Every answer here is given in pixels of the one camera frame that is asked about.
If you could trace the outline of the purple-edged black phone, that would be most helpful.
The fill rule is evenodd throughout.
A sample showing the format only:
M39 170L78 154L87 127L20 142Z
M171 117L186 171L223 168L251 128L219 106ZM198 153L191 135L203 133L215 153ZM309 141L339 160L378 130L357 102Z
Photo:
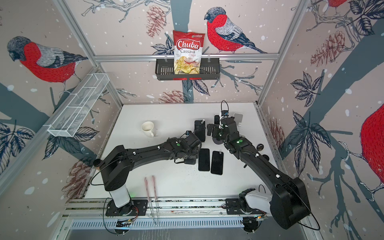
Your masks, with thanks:
M206 123L205 120L196 120L194 122L194 134L198 137L198 139L204 143L206 140Z

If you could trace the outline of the large black reflective phone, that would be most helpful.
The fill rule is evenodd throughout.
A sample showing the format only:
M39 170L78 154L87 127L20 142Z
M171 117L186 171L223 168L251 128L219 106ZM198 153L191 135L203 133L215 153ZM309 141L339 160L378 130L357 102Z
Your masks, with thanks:
M184 159L183 163L186 165L195 165L197 162L196 159Z

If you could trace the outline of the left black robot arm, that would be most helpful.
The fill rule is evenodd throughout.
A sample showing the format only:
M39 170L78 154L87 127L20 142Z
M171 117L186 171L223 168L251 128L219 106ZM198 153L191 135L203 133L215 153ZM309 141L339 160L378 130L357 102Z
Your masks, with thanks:
M115 207L131 209L133 203L126 187L130 171L157 161L196 160L201 148L202 142L193 133L186 138L168 138L159 145L140 149L125 149L119 145L104 160L94 160L94 167L100 169L103 186L110 193Z

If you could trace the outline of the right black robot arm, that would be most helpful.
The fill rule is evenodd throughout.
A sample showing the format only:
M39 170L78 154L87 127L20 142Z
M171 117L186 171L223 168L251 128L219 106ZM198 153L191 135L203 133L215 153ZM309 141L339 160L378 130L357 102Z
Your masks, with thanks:
M234 117L223 118L218 125L208 124L207 135L222 141L230 154L266 184L272 193L270 213L280 227L289 229L312 213L304 182L278 170L247 138L240 136Z

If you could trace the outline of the tall black phone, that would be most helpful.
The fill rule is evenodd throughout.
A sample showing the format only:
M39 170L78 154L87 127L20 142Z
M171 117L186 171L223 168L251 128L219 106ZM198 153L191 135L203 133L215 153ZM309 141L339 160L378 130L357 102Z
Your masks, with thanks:
M219 125L220 124L220 119L221 119L220 115L215 115L214 116L214 124L215 125Z

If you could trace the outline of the grey round base stand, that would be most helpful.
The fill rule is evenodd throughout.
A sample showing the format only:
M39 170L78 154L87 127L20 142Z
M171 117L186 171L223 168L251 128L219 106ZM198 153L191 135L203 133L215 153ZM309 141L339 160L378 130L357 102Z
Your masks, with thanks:
M213 137L213 142L216 144L216 145L221 145L223 144L223 141L221 138L214 138Z

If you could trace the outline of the white ceramic mug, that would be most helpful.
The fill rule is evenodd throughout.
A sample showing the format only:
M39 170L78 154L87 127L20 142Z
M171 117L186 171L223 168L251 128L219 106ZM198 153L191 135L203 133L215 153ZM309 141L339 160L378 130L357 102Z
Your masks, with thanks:
M145 136L149 138L154 138L156 136L155 124L151 121L144 122L141 126L141 129Z

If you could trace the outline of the right pink chopstick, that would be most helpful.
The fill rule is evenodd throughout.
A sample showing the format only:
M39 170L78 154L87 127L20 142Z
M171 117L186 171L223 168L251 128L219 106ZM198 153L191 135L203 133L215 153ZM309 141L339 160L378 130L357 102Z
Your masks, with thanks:
M155 196L155 209L156 209L156 218L155 218L155 224L159 224L159 203L158 203L158 196L157 196L157 189L156 189L156 177L152 176L153 186L154 186L154 196Z

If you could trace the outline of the pink chopstick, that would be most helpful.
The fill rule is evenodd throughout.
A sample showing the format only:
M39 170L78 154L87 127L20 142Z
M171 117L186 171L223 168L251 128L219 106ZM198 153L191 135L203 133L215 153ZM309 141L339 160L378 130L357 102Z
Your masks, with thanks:
M156 177L152 176L153 186L154 186L154 196L155 196L155 209L156 209L156 218L155 218L155 224L159 224L159 203L158 203L158 196L157 196L157 189L156 189Z
M146 187L146 194L147 194L147 200L148 200L148 209L150 210L151 217L154 221L154 212L153 212L153 207L152 207L152 201L150 199L150 193L149 193L149 184L148 184L148 179L145 177L145 187Z

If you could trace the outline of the left pink chopstick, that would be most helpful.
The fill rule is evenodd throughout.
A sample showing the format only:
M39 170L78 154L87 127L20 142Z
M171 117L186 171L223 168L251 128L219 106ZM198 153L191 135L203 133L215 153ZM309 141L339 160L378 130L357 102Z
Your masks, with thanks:
M149 184L148 184L148 179L145 177L145 187L146 187L146 194L147 194L147 200L148 200L148 209L150 210L151 217L154 221L154 212L153 212L153 207L152 207L152 201L150 199L150 193L149 193Z

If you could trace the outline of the Chuba cassava chips bag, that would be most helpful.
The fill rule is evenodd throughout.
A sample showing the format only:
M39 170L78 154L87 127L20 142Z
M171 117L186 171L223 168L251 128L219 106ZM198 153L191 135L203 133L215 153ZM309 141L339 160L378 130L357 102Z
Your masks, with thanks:
M175 74L199 74L205 34L173 31L173 36Z

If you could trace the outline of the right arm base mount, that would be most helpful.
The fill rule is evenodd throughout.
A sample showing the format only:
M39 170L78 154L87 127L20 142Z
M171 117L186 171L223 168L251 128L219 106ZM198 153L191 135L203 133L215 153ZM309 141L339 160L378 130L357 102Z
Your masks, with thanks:
M225 203L221 206L227 211L228 215L266 215L266 212L259 209L253 209L246 201L246 195L258 191L255 188L249 188L242 191L237 199L225 199Z

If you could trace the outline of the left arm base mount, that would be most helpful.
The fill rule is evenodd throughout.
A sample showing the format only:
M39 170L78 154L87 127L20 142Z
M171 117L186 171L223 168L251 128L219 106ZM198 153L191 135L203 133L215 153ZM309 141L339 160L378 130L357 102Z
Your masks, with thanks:
M123 217L123 216L145 216L148 207L148 200L133 199L125 206L118 208L115 201L108 202L105 215L107 217Z

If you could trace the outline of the aluminium front rail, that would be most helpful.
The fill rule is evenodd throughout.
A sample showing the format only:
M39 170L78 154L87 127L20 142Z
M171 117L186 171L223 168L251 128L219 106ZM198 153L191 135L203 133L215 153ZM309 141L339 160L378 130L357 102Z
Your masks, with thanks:
M75 199L66 206L68 213L107 213L117 217L118 209L110 203L110 198ZM132 198L133 205L139 209L139 215L148 218L178 217L219 217L219 216L262 216L270 217L269 207L257 207L244 210L239 198L196 197L196 198Z

